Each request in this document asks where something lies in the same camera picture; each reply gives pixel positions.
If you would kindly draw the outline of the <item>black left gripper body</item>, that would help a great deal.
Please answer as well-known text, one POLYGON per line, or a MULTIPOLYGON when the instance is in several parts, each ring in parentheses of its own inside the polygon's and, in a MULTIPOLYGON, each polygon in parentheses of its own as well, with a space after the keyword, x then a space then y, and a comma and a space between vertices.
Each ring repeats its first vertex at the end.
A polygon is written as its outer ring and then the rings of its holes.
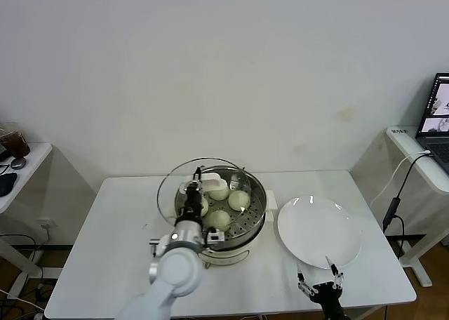
POLYGON ((181 221, 202 222, 201 210, 202 194, 196 185, 189 185, 186 189, 187 199, 182 207, 181 221))

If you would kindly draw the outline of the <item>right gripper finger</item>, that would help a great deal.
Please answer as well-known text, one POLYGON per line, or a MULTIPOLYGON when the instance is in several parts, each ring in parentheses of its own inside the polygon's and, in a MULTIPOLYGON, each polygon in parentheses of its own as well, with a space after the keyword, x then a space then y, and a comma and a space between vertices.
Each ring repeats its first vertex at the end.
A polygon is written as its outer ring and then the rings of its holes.
POLYGON ((297 283, 298 288, 305 295, 315 295, 315 290, 311 286, 309 286, 308 283, 306 282, 300 263, 297 263, 297 279, 298 279, 297 283))
POLYGON ((326 261, 334 276, 333 289, 342 289, 342 282, 344 279, 343 272, 337 268, 337 265, 328 256, 326 256, 326 261))

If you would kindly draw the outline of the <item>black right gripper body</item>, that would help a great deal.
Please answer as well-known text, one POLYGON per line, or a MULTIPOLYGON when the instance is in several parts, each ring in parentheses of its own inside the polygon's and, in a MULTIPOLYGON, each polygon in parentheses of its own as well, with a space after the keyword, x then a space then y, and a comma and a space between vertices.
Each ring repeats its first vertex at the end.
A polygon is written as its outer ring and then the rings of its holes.
POLYGON ((347 316, 340 304, 341 288, 333 288, 333 282, 329 281, 322 284, 313 285, 315 292, 309 299, 320 305, 325 319, 343 320, 347 316))

